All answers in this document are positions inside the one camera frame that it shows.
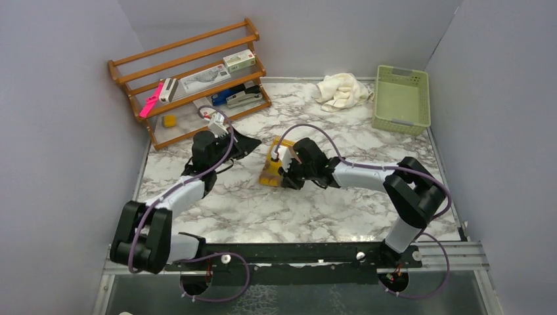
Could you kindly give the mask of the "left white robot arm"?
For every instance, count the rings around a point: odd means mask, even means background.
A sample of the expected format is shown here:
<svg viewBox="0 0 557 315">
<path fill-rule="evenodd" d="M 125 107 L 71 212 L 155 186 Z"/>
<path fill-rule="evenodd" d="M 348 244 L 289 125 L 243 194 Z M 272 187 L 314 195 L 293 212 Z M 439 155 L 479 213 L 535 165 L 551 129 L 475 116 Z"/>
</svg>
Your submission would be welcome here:
<svg viewBox="0 0 557 315">
<path fill-rule="evenodd" d="M 174 233 L 173 220 L 192 204 L 205 198 L 217 180 L 216 169 L 229 160 L 251 154 L 261 141 L 231 129 L 216 136 L 196 133 L 192 157 L 178 181 L 146 202 L 129 201 L 122 209 L 110 246 L 109 259 L 126 265 L 131 273 L 157 274 L 166 265 L 183 261 L 196 270 L 206 263 L 206 240 L 187 232 Z"/>
</svg>

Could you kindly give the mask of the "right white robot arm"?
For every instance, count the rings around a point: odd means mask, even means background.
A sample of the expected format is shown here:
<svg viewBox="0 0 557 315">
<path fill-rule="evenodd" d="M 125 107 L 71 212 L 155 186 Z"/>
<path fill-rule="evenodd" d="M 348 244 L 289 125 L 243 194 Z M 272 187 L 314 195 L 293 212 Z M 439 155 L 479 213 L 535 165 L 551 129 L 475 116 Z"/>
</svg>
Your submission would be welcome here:
<svg viewBox="0 0 557 315">
<path fill-rule="evenodd" d="M 322 189 L 365 188 L 387 194 L 398 214 L 379 249 L 380 261 L 388 267 L 405 259 L 409 245 L 449 198 L 444 185 L 413 157 L 385 166 L 354 163 L 327 157 L 315 141 L 303 138 L 291 148 L 276 145 L 271 159 L 280 162 L 278 173 L 284 188 L 300 190 L 311 181 Z"/>
</svg>

